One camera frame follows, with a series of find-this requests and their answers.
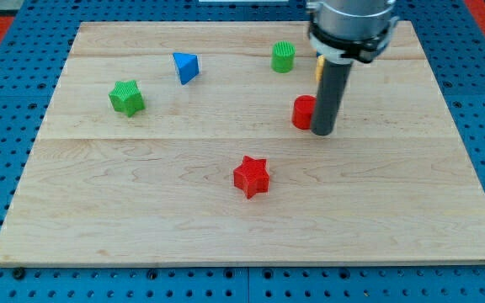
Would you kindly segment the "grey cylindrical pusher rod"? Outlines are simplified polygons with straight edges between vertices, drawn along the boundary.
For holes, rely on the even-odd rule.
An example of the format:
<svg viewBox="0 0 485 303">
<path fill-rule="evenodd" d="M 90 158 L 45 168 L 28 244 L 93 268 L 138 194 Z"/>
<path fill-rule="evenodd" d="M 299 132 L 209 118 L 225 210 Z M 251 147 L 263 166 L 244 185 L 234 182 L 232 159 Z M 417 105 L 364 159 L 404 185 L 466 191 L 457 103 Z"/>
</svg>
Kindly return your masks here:
<svg viewBox="0 0 485 303">
<path fill-rule="evenodd" d="M 312 115 L 311 131 L 313 134 L 327 136 L 333 132 L 351 67 L 351 62 L 337 64 L 325 58 Z"/>
</svg>

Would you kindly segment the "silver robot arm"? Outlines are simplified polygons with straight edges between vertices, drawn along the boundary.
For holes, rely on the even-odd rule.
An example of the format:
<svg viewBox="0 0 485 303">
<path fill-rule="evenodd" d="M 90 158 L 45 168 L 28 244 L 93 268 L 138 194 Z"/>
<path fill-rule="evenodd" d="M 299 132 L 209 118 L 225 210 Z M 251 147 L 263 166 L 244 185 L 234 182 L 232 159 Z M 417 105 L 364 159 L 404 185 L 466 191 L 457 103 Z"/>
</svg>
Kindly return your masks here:
<svg viewBox="0 0 485 303">
<path fill-rule="evenodd" d="M 373 62 L 389 45 L 398 17 L 395 0 L 308 1 L 311 46 L 323 56 L 311 131 L 332 133 L 354 61 Z"/>
</svg>

